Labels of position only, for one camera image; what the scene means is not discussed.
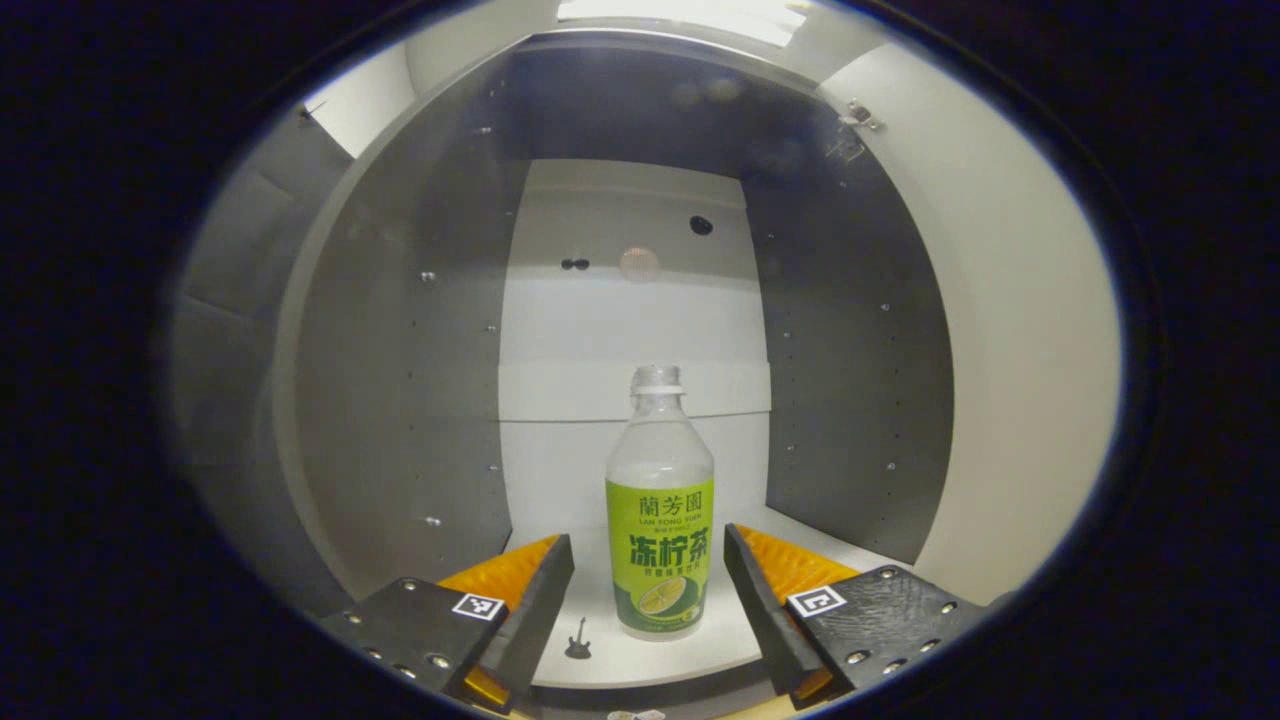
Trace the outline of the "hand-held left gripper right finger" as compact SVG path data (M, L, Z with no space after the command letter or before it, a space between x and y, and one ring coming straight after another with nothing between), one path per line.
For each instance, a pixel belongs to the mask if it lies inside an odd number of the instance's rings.
M858 571L730 523L724 565L774 691L795 708L865 694L991 612L896 565Z

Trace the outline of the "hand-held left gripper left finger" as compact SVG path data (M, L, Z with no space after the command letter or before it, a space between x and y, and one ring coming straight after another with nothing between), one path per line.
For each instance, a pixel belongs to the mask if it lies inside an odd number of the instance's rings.
M429 696L507 714L532 684L573 571L570 536L548 536L438 582L396 578L320 626Z

